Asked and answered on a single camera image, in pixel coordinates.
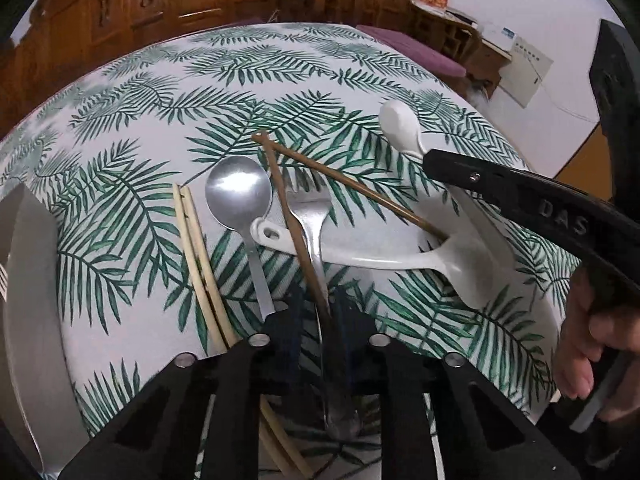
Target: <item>spoon handle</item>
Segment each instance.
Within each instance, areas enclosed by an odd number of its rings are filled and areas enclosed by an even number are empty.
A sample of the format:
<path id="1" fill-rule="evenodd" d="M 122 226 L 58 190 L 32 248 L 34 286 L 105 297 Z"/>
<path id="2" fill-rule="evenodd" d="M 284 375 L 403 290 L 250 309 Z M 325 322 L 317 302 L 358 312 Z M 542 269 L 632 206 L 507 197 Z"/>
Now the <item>spoon handle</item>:
<path id="1" fill-rule="evenodd" d="M 271 292 L 269 291 L 269 285 L 267 284 L 267 278 L 264 275 L 264 269 L 260 261 L 260 254 L 258 254 L 258 247 L 255 244 L 253 237 L 249 231 L 241 233 L 242 240 L 244 240 L 244 250 L 246 251 L 246 257 L 249 260 L 249 271 L 251 272 L 252 280 L 254 280 L 255 297 L 258 300 L 258 307 L 260 308 L 260 314 L 262 315 L 262 321 L 267 319 L 267 316 L 273 314 L 276 309 L 273 306 L 273 300 L 271 299 Z"/>

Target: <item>pink seat cushion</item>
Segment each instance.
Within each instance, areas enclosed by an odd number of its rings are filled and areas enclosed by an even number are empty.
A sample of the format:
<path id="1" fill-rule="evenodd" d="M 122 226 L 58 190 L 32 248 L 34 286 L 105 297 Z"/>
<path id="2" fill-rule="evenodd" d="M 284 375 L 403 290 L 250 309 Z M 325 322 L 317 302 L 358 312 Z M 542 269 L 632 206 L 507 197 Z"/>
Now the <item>pink seat cushion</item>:
<path id="1" fill-rule="evenodd" d="M 433 72 L 436 75 L 448 75 L 452 77 L 464 77 L 466 68 L 456 63 L 452 59 L 443 56 L 432 48 L 414 40 L 410 36 L 396 30 L 386 28 L 369 27 L 369 25 L 358 25 L 358 30 L 369 34 L 380 43 L 384 43 L 396 49 L 400 54 L 407 56 L 414 63 Z"/>

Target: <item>hanging hole in handle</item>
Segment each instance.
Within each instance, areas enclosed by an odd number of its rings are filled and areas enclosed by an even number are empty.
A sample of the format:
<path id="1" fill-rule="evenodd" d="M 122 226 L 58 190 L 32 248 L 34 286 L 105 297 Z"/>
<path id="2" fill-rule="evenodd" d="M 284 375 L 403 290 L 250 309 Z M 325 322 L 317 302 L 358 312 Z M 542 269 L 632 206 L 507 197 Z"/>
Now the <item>hanging hole in handle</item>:
<path id="1" fill-rule="evenodd" d="M 280 233 L 269 227 L 265 227 L 262 232 L 269 240 L 280 240 Z"/>

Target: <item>cable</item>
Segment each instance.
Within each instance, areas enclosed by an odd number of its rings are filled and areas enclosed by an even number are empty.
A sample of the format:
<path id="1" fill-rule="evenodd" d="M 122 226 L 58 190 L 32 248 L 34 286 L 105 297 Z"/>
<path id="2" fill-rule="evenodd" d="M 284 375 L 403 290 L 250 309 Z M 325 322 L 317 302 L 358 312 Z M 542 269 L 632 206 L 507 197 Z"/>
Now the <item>cable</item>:
<path id="1" fill-rule="evenodd" d="M 529 61 L 529 64 L 531 65 L 532 69 L 534 70 L 534 72 L 536 73 L 536 75 L 538 76 L 538 78 L 540 79 L 540 86 L 542 86 L 542 89 L 545 91 L 547 97 L 549 97 L 549 100 L 551 101 L 551 104 L 553 106 L 555 106 L 558 110 L 560 110 L 561 112 L 564 112 L 567 115 L 570 115 L 571 117 L 575 118 L 575 119 L 580 119 L 581 121 L 585 121 L 587 123 L 591 123 L 591 124 L 598 124 L 600 121 L 594 121 L 593 119 L 591 119 L 590 117 L 581 115 L 581 114 L 577 114 L 576 112 L 572 112 L 571 110 L 568 110 L 567 108 L 564 108 L 562 106 L 560 106 L 558 103 L 556 103 L 553 99 L 553 97 L 551 96 L 551 94 L 549 93 L 549 90 L 546 88 L 544 82 L 543 82 L 543 78 L 542 76 L 538 73 L 538 70 L 536 69 L 536 66 L 531 62 L 531 60 L 529 59 L 529 56 L 524 55 L 525 59 L 527 61 Z"/>

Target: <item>silver spoon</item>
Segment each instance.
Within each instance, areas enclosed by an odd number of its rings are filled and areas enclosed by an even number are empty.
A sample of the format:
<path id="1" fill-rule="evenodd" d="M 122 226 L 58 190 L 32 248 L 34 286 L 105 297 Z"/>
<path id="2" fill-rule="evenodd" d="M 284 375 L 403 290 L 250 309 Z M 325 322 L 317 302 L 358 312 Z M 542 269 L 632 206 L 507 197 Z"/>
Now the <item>silver spoon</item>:
<path id="1" fill-rule="evenodd" d="M 260 255 L 251 236 L 251 224 L 267 214 L 273 192 L 269 176 L 253 159 L 230 155 L 220 160 L 209 173 L 205 184 L 207 205 L 224 227 L 237 231 L 244 241 L 249 270 L 262 320 L 273 314 L 273 300 Z"/>

